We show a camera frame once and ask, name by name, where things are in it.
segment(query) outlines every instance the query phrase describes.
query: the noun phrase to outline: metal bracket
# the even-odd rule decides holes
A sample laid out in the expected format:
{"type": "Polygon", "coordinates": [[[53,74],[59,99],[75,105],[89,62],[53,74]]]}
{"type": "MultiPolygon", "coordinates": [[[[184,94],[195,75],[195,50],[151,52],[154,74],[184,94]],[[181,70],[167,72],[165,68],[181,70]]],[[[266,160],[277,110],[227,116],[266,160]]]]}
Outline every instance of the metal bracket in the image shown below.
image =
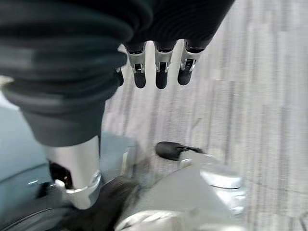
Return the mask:
{"type": "Polygon", "coordinates": [[[191,68],[189,69],[189,71],[190,72],[193,71],[193,69],[194,69],[194,67],[196,65],[196,62],[200,58],[201,52],[202,51],[200,51],[199,53],[191,53],[191,52],[187,51],[186,46],[184,46],[183,47],[183,52],[182,52],[182,57],[181,57],[181,64],[180,64],[181,70],[182,71],[185,70],[187,60],[191,59],[191,60],[193,60],[193,63],[192,63],[191,68]]]}
{"type": "Polygon", "coordinates": [[[157,50],[157,47],[155,47],[155,65],[156,65],[156,71],[160,72],[160,63],[166,63],[165,72],[167,73],[169,70],[169,66],[171,63],[171,57],[172,57],[173,50],[169,52],[159,52],[157,50]]]}
{"type": "Polygon", "coordinates": [[[139,54],[131,54],[127,51],[128,58],[130,62],[130,66],[133,69],[133,73],[137,73],[136,65],[140,64],[141,73],[144,73],[145,69],[145,49],[142,51],[142,53],[139,54]]]}

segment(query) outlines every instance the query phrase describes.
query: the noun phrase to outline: black rubber knob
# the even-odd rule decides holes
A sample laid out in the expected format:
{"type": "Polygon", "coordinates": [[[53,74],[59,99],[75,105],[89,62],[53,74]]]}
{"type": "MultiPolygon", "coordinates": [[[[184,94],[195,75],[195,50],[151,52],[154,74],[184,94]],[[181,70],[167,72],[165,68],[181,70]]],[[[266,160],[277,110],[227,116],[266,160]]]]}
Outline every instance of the black rubber knob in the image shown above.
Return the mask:
{"type": "Polygon", "coordinates": [[[119,87],[122,86],[123,83],[124,83],[124,78],[123,78],[122,70],[120,69],[119,72],[114,70],[114,76],[119,80],[119,87]]]}
{"type": "Polygon", "coordinates": [[[159,89],[164,89],[167,85],[168,73],[165,72],[166,63],[160,63],[159,72],[156,72],[156,86],[159,89]]]}
{"type": "Polygon", "coordinates": [[[192,72],[189,71],[188,68],[185,68],[183,71],[182,69],[179,70],[179,76],[178,76],[178,83],[181,85],[186,85],[191,80],[192,72]]]}
{"type": "Polygon", "coordinates": [[[137,73],[134,73],[134,77],[137,88],[144,88],[146,82],[145,73],[142,73],[140,70],[137,70],[137,73]]]}
{"type": "Polygon", "coordinates": [[[162,158],[177,161],[184,148],[185,146],[179,143],[162,141],[156,145],[155,151],[162,158]]]}

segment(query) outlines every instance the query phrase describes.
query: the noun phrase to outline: striped carpet floor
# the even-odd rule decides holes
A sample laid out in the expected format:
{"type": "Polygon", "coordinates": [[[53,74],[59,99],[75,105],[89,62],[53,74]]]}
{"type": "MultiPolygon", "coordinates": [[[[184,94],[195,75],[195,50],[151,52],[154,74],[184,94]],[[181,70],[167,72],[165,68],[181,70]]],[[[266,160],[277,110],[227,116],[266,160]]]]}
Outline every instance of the striped carpet floor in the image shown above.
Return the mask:
{"type": "Polygon", "coordinates": [[[138,140],[151,160],[144,181],[176,169],[154,155],[158,141],[198,146],[246,177],[248,230],[307,230],[307,10],[304,0],[236,0],[185,87],[177,84],[183,41],[164,90],[155,87],[151,42],[144,89],[122,69],[103,128],[138,140]]]}

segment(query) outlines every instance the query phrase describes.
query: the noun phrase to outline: robotic hand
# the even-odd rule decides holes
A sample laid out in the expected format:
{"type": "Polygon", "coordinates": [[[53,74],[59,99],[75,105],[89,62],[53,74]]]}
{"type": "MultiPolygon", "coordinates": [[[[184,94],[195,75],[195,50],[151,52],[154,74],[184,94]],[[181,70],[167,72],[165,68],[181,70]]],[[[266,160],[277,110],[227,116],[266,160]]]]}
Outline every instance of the robotic hand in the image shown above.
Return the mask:
{"type": "Polygon", "coordinates": [[[123,84],[127,56],[138,88],[146,84],[145,42],[155,44],[163,89],[173,48],[185,39],[178,82],[191,79],[233,0],[0,0],[0,74],[36,140],[51,177],[71,203],[96,202],[102,175],[99,136],[105,101],[123,84]]]}

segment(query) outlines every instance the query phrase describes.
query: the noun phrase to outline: silver metal cylinder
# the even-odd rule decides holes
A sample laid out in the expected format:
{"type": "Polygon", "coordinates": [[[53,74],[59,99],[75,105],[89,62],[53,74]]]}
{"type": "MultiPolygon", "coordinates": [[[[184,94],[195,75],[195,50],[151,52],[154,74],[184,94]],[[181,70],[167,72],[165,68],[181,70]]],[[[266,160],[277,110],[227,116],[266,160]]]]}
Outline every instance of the silver metal cylinder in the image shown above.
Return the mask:
{"type": "Polygon", "coordinates": [[[51,163],[70,173],[72,188],[66,188],[61,179],[55,179],[56,186],[65,192],[75,207],[91,207],[98,198],[101,182],[98,137],[74,146],[45,146],[45,150],[51,163]]]}

